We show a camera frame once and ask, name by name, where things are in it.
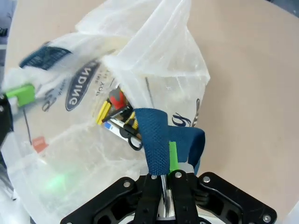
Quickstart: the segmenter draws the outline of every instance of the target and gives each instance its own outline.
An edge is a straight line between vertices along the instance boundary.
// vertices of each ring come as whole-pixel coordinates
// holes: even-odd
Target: translucent plastic bag
[[[209,74],[186,23],[191,0],[108,0],[78,32],[45,44],[5,75],[32,83],[36,101],[14,116],[2,147],[9,177],[37,224],[60,220],[123,176],[144,154],[95,124],[117,83],[135,108],[194,126]]]

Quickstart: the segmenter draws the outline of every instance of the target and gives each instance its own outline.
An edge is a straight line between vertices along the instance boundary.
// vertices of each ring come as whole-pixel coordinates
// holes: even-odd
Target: screw
[[[211,181],[210,177],[208,176],[205,176],[204,178],[202,178],[202,180],[205,182],[205,183],[209,183]]]
[[[176,178],[181,178],[182,174],[180,172],[176,172],[176,174],[174,175]]]
[[[269,215],[264,215],[264,216],[263,216],[263,221],[264,221],[265,223],[269,223],[269,222],[271,222],[271,216],[269,216]]]
[[[125,188],[128,188],[129,186],[131,186],[131,183],[129,181],[126,181],[126,182],[123,183],[123,186]]]

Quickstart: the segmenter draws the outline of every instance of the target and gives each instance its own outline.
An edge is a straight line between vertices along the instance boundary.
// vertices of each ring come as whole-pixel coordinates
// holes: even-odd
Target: black scissors handle
[[[138,134],[138,132],[135,129],[133,129],[130,125],[125,124],[123,127],[121,127],[120,134],[123,138],[128,139],[128,143],[132,149],[134,149],[135,151],[139,151],[142,149],[142,147],[143,147],[142,142],[140,143],[139,147],[135,146],[132,143],[132,138],[136,138],[136,135]]]

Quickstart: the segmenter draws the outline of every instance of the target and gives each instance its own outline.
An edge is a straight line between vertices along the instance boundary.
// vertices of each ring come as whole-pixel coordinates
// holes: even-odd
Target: beige table
[[[19,1],[6,70],[74,31],[100,2]],[[200,172],[217,173],[283,219],[299,200],[299,19],[265,0],[193,0],[189,29],[211,75]]]

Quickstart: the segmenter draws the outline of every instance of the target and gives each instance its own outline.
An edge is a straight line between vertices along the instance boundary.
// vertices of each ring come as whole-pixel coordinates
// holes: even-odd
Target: blue fabric strap
[[[167,113],[161,110],[140,108],[135,112],[151,175],[169,173],[169,141],[177,144],[178,162],[188,161],[197,173],[206,141],[203,130],[169,126]]]

